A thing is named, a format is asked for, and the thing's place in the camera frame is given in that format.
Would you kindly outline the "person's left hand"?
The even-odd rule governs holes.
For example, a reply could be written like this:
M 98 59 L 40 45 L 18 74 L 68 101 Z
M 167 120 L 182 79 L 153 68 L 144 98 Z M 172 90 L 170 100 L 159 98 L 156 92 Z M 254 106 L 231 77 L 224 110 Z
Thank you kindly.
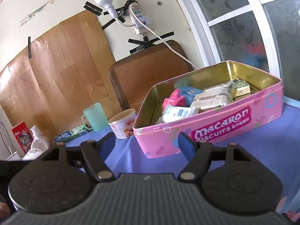
M 0 219 L 7 218 L 10 215 L 11 215 L 11 210 L 9 206 L 4 202 L 0 202 Z

